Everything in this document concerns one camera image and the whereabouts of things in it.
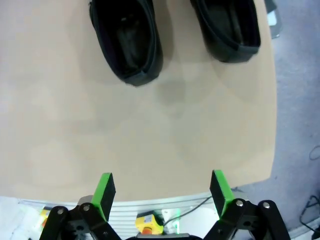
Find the shoe insole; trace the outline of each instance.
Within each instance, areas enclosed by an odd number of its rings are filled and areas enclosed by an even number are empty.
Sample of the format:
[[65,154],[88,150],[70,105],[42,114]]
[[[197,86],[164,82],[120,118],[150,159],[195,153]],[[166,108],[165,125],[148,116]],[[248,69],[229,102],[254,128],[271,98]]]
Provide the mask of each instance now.
[[234,2],[230,0],[206,0],[205,2],[213,24],[238,44],[244,44]]
[[116,36],[124,56],[125,71],[137,70],[145,64],[149,49],[148,33],[149,29],[134,14],[121,19]]

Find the gray carpet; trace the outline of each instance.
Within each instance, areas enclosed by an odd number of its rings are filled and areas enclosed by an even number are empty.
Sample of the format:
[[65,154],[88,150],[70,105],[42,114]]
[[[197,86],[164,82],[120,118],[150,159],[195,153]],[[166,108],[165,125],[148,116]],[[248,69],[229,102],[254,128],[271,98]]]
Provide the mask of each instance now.
[[[278,108],[272,174],[239,189],[255,204],[273,200],[288,229],[294,229],[309,196],[320,195],[320,159],[309,160],[309,152],[320,144],[320,1],[278,0],[277,5],[283,31],[272,41]],[[317,217],[315,207],[305,221]]]

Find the yellow object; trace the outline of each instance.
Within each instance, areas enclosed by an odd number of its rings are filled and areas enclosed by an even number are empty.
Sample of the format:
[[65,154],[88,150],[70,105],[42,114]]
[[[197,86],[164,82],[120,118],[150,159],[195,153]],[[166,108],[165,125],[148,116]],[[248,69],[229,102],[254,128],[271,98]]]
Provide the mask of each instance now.
[[164,232],[164,226],[159,225],[159,223],[156,221],[155,215],[153,214],[140,217],[138,216],[135,220],[135,226],[142,234],[145,232],[145,228],[151,229],[152,235],[159,235]]

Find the beige tabletop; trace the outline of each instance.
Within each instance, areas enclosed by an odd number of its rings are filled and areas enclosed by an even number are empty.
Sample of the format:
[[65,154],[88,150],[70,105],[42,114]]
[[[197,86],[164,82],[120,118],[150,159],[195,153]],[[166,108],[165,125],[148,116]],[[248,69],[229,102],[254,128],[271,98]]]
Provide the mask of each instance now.
[[267,14],[259,53],[224,64],[207,53],[189,0],[154,0],[164,54],[135,88],[110,70],[85,0],[0,3],[0,195],[77,201],[112,172],[116,201],[208,191],[270,176],[276,79]]

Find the black shoe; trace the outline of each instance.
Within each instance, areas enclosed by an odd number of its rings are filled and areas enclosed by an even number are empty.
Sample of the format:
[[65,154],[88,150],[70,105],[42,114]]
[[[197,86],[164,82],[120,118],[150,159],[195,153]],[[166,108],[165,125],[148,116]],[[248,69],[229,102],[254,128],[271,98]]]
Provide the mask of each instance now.
[[191,0],[209,52],[219,61],[241,63],[259,50],[254,0]]
[[115,75],[141,86],[157,78],[163,53],[152,0],[92,0],[90,18]]

